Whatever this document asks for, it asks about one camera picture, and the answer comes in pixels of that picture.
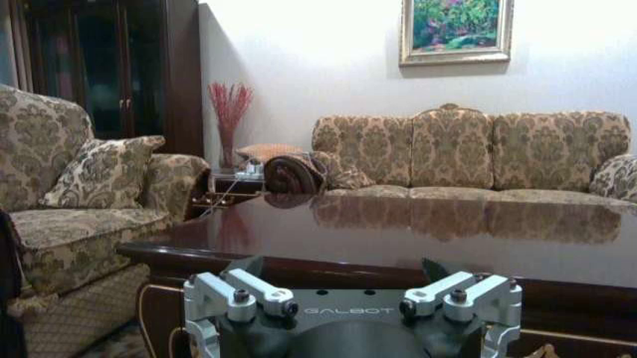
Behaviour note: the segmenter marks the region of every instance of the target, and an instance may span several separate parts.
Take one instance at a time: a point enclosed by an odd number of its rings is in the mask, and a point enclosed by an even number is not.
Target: screw
[[[463,304],[464,302],[467,302],[467,293],[463,289],[454,289],[451,291],[451,301],[458,304]]]
[[[416,304],[407,298],[400,301],[397,308],[400,309],[401,316],[405,319],[411,319],[416,316]]]
[[[299,311],[299,304],[295,303],[293,301],[288,301],[283,304],[280,307],[283,317],[285,318],[292,318],[296,315],[296,312]]]
[[[244,289],[236,289],[233,298],[236,303],[239,304],[244,303],[249,298],[248,291],[245,291]]]

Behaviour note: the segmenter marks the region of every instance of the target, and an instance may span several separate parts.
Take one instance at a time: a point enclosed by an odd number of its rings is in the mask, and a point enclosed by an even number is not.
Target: painting
[[[507,61],[514,0],[403,0],[400,65]]]

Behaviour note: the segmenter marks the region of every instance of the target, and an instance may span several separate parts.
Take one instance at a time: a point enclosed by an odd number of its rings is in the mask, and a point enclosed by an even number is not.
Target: white wall
[[[403,69],[400,4],[200,0],[201,83],[243,81],[255,89],[236,146],[309,149],[320,116],[411,115],[446,102],[487,113],[610,110],[627,115],[637,133],[635,0],[516,0],[508,63]],[[202,105],[205,158],[216,163],[205,96]]]

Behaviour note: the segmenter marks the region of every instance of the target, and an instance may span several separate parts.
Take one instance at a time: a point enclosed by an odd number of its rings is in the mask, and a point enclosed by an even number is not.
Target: glossy wooden table
[[[182,354],[181,284],[229,260],[265,258],[288,288],[407,289],[420,260],[492,272],[523,288],[520,357],[637,357],[637,210],[595,205],[269,196],[186,222],[118,253],[150,267],[137,316],[154,357]]]

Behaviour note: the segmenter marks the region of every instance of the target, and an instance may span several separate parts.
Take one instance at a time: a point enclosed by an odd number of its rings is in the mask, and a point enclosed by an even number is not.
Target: floor
[[[148,358],[138,325],[132,321],[93,344],[80,358]]]

